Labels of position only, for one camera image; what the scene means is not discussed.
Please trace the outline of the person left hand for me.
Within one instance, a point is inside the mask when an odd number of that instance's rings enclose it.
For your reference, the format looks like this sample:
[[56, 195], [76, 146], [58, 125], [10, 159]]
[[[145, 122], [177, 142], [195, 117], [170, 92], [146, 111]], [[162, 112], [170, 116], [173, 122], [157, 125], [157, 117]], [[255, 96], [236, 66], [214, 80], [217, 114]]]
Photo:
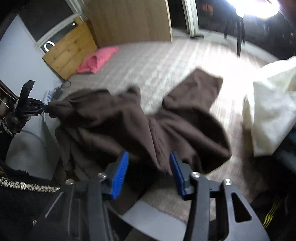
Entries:
[[28, 117], [16, 116], [15, 113], [8, 114], [1, 122], [1, 128], [11, 137], [20, 133], [22, 128], [26, 125]]

